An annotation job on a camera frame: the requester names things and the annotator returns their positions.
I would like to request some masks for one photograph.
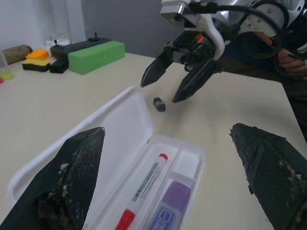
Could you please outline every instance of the yellow sponge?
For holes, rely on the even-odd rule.
[[[49,70],[50,61],[27,59],[21,63],[24,70],[34,70],[39,72],[46,72]]]

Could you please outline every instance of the textured black pad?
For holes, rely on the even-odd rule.
[[[274,229],[307,229],[307,160],[285,138],[256,127],[236,124],[230,136]]]
[[[96,186],[104,136],[98,127],[66,140],[34,177],[0,230],[81,230]]]

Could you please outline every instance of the black cable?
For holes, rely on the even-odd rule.
[[[218,11],[238,11],[238,12],[245,12],[247,15],[252,14],[252,15],[255,15],[257,17],[260,17],[267,24],[269,24],[276,33],[275,42],[276,42],[277,46],[270,53],[271,57],[275,55],[274,64],[275,64],[276,70],[282,76],[287,76],[287,77],[305,77],[305,76],[307,76],[307,75],[293,75],[293,74],[289,74],[289,73],[286,73],[283,70],[281,70],[279,63],[278,63],[278,52],[282,49],[282,44],[283,44],[282,43],[282,39],[283,39],[282,31],[278,28],[276,23],[271,18],[266,16],[261,11],[258,11],[254,8],[245,7],[245,6],[218,6],[216,3],[205,3],[205,5],[202,5],[201,2],[192,2],[192,3],[189,4],[189,6],[190,6],[191,10],[194,11],[195,13],[211,13],[212,14],[212,13],[217,13]],[[283,23],[283,27],[286,24],[286,22],[288,21],[287,15],[289,16],[288,12],[284,14],[285,22]],[[300,54],[297,51],[292,51],[292,50],[289,50],[289,49],[288,49],[288,51],[293,53],[297,57],[306,57],[306,55]]]
[[[252,8],[255,9],[255,8],[258,8],[259,6],[262,6],[262,5],[265,5],[265,4],[275,5],[275,6],[277,6],[282,11],[282,13],[283,13],[283,26],[282,26],[281,30],[285,31],[287,29],[287,27],[288,27],[289,20],[290,20],[289,19],[289,12],[288,12],[287,8],[285,6],[283,6],[282,4],[277,3],[275,1],[272,1],[272,0],[262,0],[262,1],[259,1],[256,4],[254,4],[252,6]],[[248,16],[249,16],[249,14],[246,13],[240,19],[240,21],[238,22],[239,25],[241,25],[245,21],[245,19],[247,19]],[[257,58],[257,59],[271,58],[271,57],[276,55],[274,51],[269,52],[269,53],[257,53],[257,52],[254,52],[250,48],[250,45],[249,45],[247,39],[243,40],[243,48],[245,49],[245,51],[247,52],[248,55],[250,55],[253,58]]]
[[[246,6],[219,6],[217,3],[214,2],[191,2],[189,4],[190,9],[195,13],[217,13],[218,11],[238,11],[238,12],[244,12],[247,15],[255,15],[261,19],[263,19],[267,24],[269,24],[272,29],[276,33],[275,42],[277,44],[276,48],[269,53],[270,57],[273,57],[274,55],[278,54],[279,50],[282,48],[282,31],[279,29],[279,27],[276,25],[276,23],[269,18],[267,15],[262,13],[261,11],[258,11],[251,7]],[[255,54],[257,58],[267,58],[268,54]]]
[[[269,57],[273,57],[274,55],[278,54],[279,50],[282,49],[282,31],[279,29],[279,27],[276,25],[276,23],[269,18],[267,15],[265,15],[264,13],[262,13],[261,11],[258,11],[254,8],[249,8],[249,7],[244,7],[244,6],[218,6],[218,11],[239,11],[239,12],[246,12],[252,15],[255,15],[261,19],[263,19],[268,25],[270,25],[272,27],[272,29],[275,31],[276,33],[276,37],[275,37],[275,41],[276,41],[276,48],[267,54],[257,54],[254,53],[252,51],[251,54],[255,57],[255,58],[269,58]]]
[[[289,21],[290,21],[290,16],[289,16],[289,12],[287,10],[287,8],[282,5],[281,3],[278,3],[274,0],[262,0],[262,1],[259,1],[257,2],[256,4],[254,4],[252,6],[252,8],[256,9],[258,8],[259,6],[262,6],[262,5],[265,5],[265,4],[270,4],[270,5],[274,5],[274,6],[277,6],[283,13],[283,26],[281,28],[282,31],[286,30],[287,27],[288,27],[288,24],[289,24]],[[240,21],[238,22],[239,25],[242,25],[243,22],[247,19],[247,17],[249,16],[248,13],[246,13],[241,19]]]
[[[306,60],[307,59],[307,54],[302,54],[294,49],[285,47],[286,50],[288,50],[291,54],[293,54],[294,57],[300,59],[300,60]]]

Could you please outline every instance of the red marker cap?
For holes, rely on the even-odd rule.
[[[133,222],[135,214],[130,210],[125,210],[124,214],[121,216],[120,221],[115,228],[115,230],[127,230],[130,224]]]
[[[167,157],[164,153],[161,153],[161,154],[159,155],[159,157],[163,157],[166,161],[167,161],[167,159],[168,159],[168,157]]]

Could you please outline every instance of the orange sponge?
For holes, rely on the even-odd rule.
[[[25,58],[26,59],[38,59],[38,60],[45,60],[49,57],[49,53],[46,50],[39,49],[37,51],[28,54]]]

